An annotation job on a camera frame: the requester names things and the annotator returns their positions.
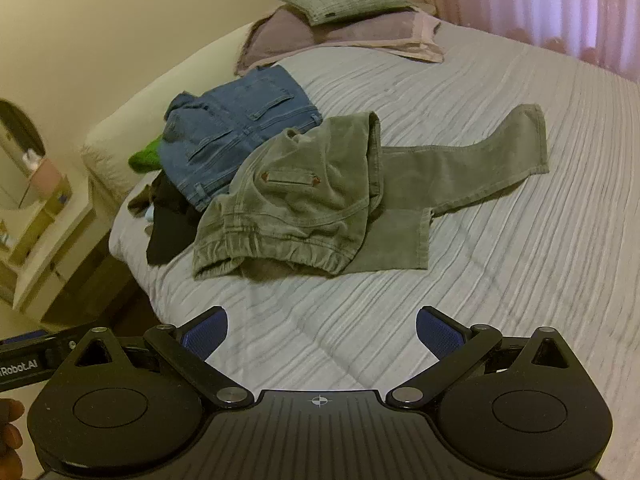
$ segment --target human hand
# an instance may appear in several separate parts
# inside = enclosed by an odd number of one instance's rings
[[[13,399],[0,399],[0,480],[20,480],[22,462],[15,452],[22,445],[20,431],[8,424],[19,419],[24,405]]]

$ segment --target metal screw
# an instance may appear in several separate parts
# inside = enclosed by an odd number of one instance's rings
[[[236,404],[247,398],[247,392],[237,386],[228,386],[219,390],[216,396],[226,404]]]
[[[422,392],[418,388],[402,386],[401,388],[396,388],[391,396],[398,402],[408,404],[410,402],[418,402],[422,398]]]

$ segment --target striped bedsheet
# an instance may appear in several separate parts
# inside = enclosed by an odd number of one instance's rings
[[[430,269],[325,279],[254,264],[194,282],[190,250],[146,264],[143,221],[111,234],[158,317],[180,325],[224,306],[229,334],[208,362],[249,387],[391,387],[434,362],[415,315],[436,306],[505,335],[556,327],[614,417],[599,471],[640,478],[640,87],[578,60],[443,23],[442,64],[362,48],[281,62],[325,117],[374,110],[383,144],[478,142],[517,104],[541,105],[550,174],[433,222]],[[148,175],[133,191],[149,182]]]

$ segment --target pink pillow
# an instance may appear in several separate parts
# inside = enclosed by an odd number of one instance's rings
[[[442,50],[433,43],[433,32],[439,23],[439,19],[415,8],[311,27],[302,12],[282,6],[254,23],[242,46],[236,74],[244,75],[257,66],[319,46],[363,46],[442,62]]]

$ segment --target white headboard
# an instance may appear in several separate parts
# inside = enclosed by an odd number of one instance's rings
[[[162,133],[164,113],[180,92],[200,95],[234,79],[250,24],[201,48],[135,94],[87,135],[81,155],[91,174],[121,203],[140,180],[129,157]]]

